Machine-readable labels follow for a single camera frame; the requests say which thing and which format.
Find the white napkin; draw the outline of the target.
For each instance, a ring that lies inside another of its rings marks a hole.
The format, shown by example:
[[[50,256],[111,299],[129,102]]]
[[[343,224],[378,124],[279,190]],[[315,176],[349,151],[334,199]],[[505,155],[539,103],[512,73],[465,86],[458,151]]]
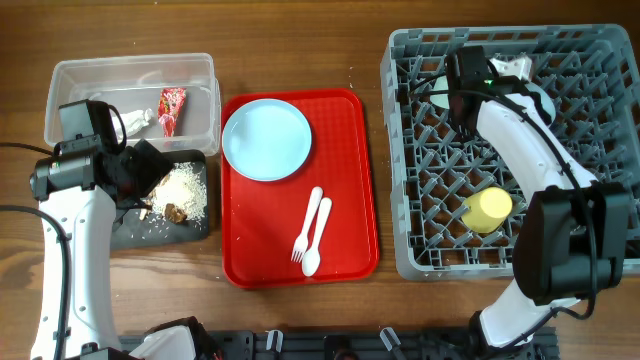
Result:
[[[112,123],[116,136],[119,141],[123,139],[123,133],[131,137],[140,132],[144,127],[150,125],[153,117],[153,111],[148,108],[146,110],[135,110],[129,113],[113,116]]]

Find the rice and food scraps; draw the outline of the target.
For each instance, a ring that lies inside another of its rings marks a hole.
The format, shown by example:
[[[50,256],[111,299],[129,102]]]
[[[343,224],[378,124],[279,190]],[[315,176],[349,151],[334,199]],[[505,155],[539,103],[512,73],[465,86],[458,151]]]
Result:
[[[140,221],[160,218],[182,225],[202,222],[207,214],[206,170],[201,162],[175,163],[174,168],[143,200],[149,209],[141,209]]]

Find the red snack wrapper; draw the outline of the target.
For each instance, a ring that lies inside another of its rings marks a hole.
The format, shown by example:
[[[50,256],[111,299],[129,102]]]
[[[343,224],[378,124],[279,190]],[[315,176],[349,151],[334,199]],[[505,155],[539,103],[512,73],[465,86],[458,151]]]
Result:
[[[186,97],[185,88],[164,88],[161,91],[157,116],[163,130],[163,135],[166,138],[172,137],[175,133],[178,118],[186,102]]]

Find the white plastic fork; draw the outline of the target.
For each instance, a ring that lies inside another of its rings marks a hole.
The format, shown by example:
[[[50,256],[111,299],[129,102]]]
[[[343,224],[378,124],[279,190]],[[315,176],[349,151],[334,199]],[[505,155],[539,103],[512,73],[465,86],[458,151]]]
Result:
[[[302,224],[302,229],[298,237],[295,239],[293,249],[292,249],[291,261],[294,263],[301,262],[304,256],[304,253],[308,249],[308,245],[309,245],[308,233],[309,233],[311,224],[314,220],[314,217],[316,215],[316,212],[319,208],[322,197],[323,197],[323,189],[321,187],[316,186],[311,190],[303,224]]]

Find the white plastic spoon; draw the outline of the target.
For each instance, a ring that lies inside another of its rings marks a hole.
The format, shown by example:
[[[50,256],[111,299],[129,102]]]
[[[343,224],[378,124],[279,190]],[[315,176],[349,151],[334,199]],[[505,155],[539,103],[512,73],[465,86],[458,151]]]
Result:
[[[332,200],[330,198],[323,198],[320,201],[312,244],[311,247],[306,251],[302,259],[302,272],[305,277],[313,276],[319,268],[321,261],[319,245],[331,212],[331,208]]]

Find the mint green bowl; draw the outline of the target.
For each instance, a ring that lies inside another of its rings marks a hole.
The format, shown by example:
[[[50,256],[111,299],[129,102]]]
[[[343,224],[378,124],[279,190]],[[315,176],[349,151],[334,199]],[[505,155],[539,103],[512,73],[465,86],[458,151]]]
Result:
[[[534,83],[528,82],[525,86],[530,92],[535,92],[540,95],[542,108],[550,117],[550,121],[548,122],[548,125],[550,125],[556,119],[556,108],[551,97],[541,87]],[[431,96],[431,102],[440,108],[448,109],[448,83],[444,76],[439,77],[435,81],[432,92],[436,92],[436,95]]]

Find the yellow plastic cup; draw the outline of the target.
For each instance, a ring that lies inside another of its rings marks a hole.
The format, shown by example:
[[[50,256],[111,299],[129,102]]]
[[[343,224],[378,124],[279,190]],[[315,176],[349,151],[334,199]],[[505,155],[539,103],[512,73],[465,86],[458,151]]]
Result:
[[[505,190],[489,187],[465,199],[463,205],[467,210],[462,222],[474,232],[491,233],[510,215],[513,201]]]

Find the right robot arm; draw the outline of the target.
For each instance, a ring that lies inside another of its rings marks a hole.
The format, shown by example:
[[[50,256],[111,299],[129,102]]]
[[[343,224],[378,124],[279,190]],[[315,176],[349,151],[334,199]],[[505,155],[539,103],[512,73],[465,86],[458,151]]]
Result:
[[[473,354],[515,353],[560,313],[590,318],[598,293],[620,283],[631,194],[582,167],[550,130],[550,96],[506,73],[483,47],[448,54],[445,71],[450,125],[487,141],[528,203],[513,248],[514,279],[469,323]]]

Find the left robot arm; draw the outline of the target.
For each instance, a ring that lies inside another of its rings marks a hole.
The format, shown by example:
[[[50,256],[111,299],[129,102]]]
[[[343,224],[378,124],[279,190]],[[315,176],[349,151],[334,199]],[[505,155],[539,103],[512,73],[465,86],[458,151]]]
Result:
[[[71,359],[118,348],[111,305],[113,226],[146,197],[173,164],[145,140],[118,136],[117,109],[82,100],[59,109],[63,139],[37,161],[30,186],[44,214],[41,320],[30,356]]]

